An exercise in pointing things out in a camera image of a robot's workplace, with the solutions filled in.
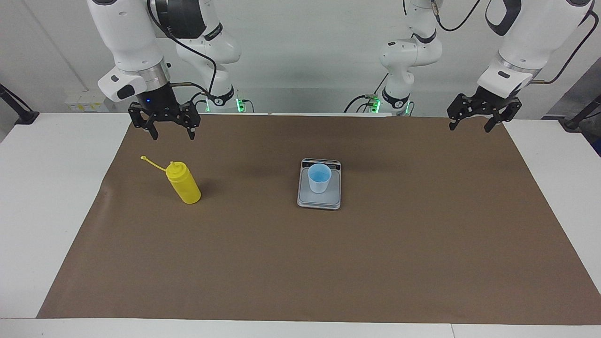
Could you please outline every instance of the brown paper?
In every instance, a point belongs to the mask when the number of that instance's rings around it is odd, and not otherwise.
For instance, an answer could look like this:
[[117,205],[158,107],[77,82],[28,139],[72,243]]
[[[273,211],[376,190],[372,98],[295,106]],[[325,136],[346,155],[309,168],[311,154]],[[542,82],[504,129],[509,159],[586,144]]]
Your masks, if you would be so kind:
[[[39,318],[601,324],[601,295],[507,131],[482,118],[206,116],[131,128]],[[163,172],[200,185],[186,205]],[[342,162],[338,211],[296,205]]]

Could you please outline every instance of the white wall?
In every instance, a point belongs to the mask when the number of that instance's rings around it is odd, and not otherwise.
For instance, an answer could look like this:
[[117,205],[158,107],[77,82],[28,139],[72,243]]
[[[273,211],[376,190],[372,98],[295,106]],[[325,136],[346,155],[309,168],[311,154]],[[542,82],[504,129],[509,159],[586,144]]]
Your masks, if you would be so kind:
[[13,118],[11,116],[10,107],[4,105],[0,108],[0,142],[4,140],[8,132],[13,127]]
[[[454,26],[473,3],[445,2],[442,20]],[[243,48],[240,62],[228,67],[234,84],[258,111],[341,111],[351,98],[372,92],[385,74],[378,61],[380,47],[410,36],[401,0],[216,0],[216,5]],[[442,59],[414,71],[415,115],[445,116],[457,93],[474,92],[501,42],[486,25],[485,7],[483,1],[459,31],[439,30]],[[540,78],[553,77],[590,26],[587,22],[577,29]],[[41,111],[64,111],[65,90],[94,89],[113,66],[85,0],[3,0],[0,28],[0,81]],[[160,44],[174,65],[174,81],[198,81],[194,70],[175,56],[171,41],[163,38]],[[540,118],[549,111],[601,55],[598,45],[599,31],[553,86],[523,90],[519,117]],[[177,92],[184,99],[193,91]]]

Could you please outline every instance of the blue plastic cup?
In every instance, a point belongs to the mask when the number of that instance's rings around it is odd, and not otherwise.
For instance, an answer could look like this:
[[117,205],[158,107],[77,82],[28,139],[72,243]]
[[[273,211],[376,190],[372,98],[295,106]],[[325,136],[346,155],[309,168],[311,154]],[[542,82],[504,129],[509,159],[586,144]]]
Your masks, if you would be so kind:
[[308,175],[311,191],[321,194],[328,188],[332,178],[332,170],[323,163],[316,163],[310,166]]

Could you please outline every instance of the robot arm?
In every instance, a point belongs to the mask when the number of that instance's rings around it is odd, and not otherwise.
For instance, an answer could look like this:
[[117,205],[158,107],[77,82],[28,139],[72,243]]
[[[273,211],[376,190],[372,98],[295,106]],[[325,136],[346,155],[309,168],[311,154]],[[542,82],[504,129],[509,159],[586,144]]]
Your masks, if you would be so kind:
[[216,71],[212,62],[177,45],[179,57],[196,68],[204,87],[210,92],[210,110],[237,109],[234,99],[237,97],[236,89],[223,64],[235,63],[240,59],[240,46],[224,30],[213,0],[151,0],[151,10],[158,22],[179,42],[215,61]]
[[447,109],[451,130],[473,115],[493,115],[490,132],[510,121],[522,106],[516,97],[547,65],[551,54],[582,23],[593,0],[490,0],[486,20],[504,36],[501,48],[478,79],[472,97],[459,94]]
[[98,81],[100,90],[115,102],[136,96],[139,103],[133,102],[128,109],[132,124],[148,131],[154,140],[159,137],[156,121],[177,123],[194,139],[200,115],[191,102],[177,102],[144,4],[140,0],[87,2],[98,32],[115,59],[115,67]]
[[407,24],[413,33],[411,38],[391,41],[380,53],[380,62],[390,73],[382,99],[392,111],[404,110],[409,101],[414,81],[409,68],[433,64],[442,55],[431,0],[408,1]]

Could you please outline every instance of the black cable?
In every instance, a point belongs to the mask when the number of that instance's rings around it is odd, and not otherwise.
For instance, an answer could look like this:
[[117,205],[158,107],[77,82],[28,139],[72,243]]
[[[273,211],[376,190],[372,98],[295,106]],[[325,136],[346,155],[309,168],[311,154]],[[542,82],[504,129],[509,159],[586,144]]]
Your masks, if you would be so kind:
[[594,23],[593,27],[591,28],[591,30],[588,32],[588,34],[578,44],[576,49],[574,49],[574,51],[572,52],[570,57],[567,59],[566,63],[561,68],[560,72],[557,73],[557,75],[555,75],[555,77],[551,81],[535,80],[535,81],[532,81],[532,84],[552,84],[553,82],[557,81],[558,78],[560,78],[561,74],[563,74],[563,72],[564,72],[564,70],[566,70],[567,66],[570,64],[570,62],[572,62],[572,59],[574,58],[574,56],[576,56],[576,53],[578,53],[578,51],[580,50],[580,47],[582,47],[582,45],[584,45],[584,43],[587,42],[588,38],[591,35],[593,35],[593,32],[595,32],[595,29],[597,29],[597,25],[599,24],[599,16],[597,15],[597,13],[590,10],[588,12],[588,15],[584,19],[586,20],[586,18],[588,18],[588,16],[592,16],[593,19],[595,19],[595,23]]
[[197,87],[198,89],[203,91],[203,94],[206,96],[206,94],[208,93],[206,89],[204,89],[203,86],[199,85],[199,84],[195,84],[194,82],[190,82],[190,86],[191,87]]
[[564,127],[575,131],[580,122],[582,122],[585,118],[591,118],[596,116],[591,115],[599,106],[601,106],[601,95],[597,96],[591,103],[589,103],[582,111],[580,111],[576,116],[572,117],[570,120],[565,121],[563,124]]
[[388,75],[390,75],[390,73],[386,73],[386,75],[384,75],[384,78],[380,81],[380,84],[377,85],[376,90],[374,90],[374,95],[376,95],[377,91],[380,90],[380,87],[382,86],[384,81],[386,81],[386,78],[388,77]]
[[353,105],[353,103],[357,102],[358,100],[361,100],[361,99],[366,99],[366,98],[367,98],[367,97],[365,97],[365,95],[357,96],[356,98],[354,98],[354,99],[353,99],[353,100],[352,100],[352,101],[349,103],[349,105],[348,105],[348,106],[346,106],[346,109],[344,109],[344,112],[349,112],[349,108],[350,108],[350,106],[352,106],[352,105]]
[[252,107],[252,112],[255,112],[255,105],[251,100],[242,100],[242,102],[250,102]]
[[197,104],[199,104],[199,103],[201,103],[201,102],[202,102],[202,103],[207,103],[207,101],[206,101],[206,100],[198,100],[198,101],[197,101],[197,102],[194,104],[194,107],[196,107],[196,105],[197,105]]
[[25,101],[23,101],[17,94],[13,93],[10,89],[8,89],[5,86],[2,86],[2,88],[8,93],[10,94],[10,96],[12,96],[15,100],[19,101],[22,105],[24,105],[30,112],[33,112],[33,109],[31,109],[31,107],[25,103]]
[[441,22],[441,16],[438,13],[438,6],[436,6],[436,10],[434,12],[434,15],[436,16],[436,21],[438,22],[438,25],[445,31],[447,32],[454,32],[456,30],[458,30],[459,28],[461,28],[461,26],[463,26],[464,23],[466,23],[469,19],[470,16],[472,16],[472,13],[474,12],[474,10],[476,9],[476,7],[478,7],[478,4],[480,3],[480,0],[477,0],[476,3],[474,4],[474,6],[472,7],[472,9],[469,11],[468,16],[465,17],[465,19],[463,21],[461,21],[461,23],[459,24],[459,26],[455,27],[455,28],[447,28],[444,27],[442,22]]
[[365,107],[363,108],[363,112],[365,112],[365,109],[367,109],[367,107],[369,107],[370,104],[369,103],[363,103],[362,105],[359,106],[359,108],[357,108],[357,111],[355,112],[359,112],[359,109],[361,109],[361,107]]
[[148,8],[148,14],[150,15],[150,18],[152,19],[152,21],[154,22],[154,24],[159,27],[159,29],[165,33],[165,35],[170,38],[171,40],[173,40],[173,42],[177,43],[178,45],[180,45],[181,47],[184,47],[185,49],[191,51],[192,53],[199,55],[207,60],[209,60],[212,64],[213,64],[213,77],[211,78],[211,84],[209,85],[209,91],[207,92],[207,95],[211,95],[211,92],[213,91],[213,83],[215,82],[215,78],[217,77],[217,63],[211,59],[210,57],[208,57],[207,55],[202,54],[201,52],[196,51],[194,48],[190,48],[186,45],[184,45],[182,42],[180,42],[179,40],[176,39],[176,37],[173,36],[173,34],[171,34],[170,31],[168,31],[165,27],[163,27],[159,21],[154,17],[154,14],[152,13],[152,7],[150,5],[150,1],[151,0],[146,0],[146,7]]
[[410,101],[409,105],[411,106],[411,110],[409,111],[409,116],[411,116],[411,114],[413,114],[413,109],[415,109],[415,102]]
[[201,96],[201,95],[204,95],[203,91],[199,91],[198,93],[194,94],[188,102],[194,101],[194,99],[196,99],[198,96]]

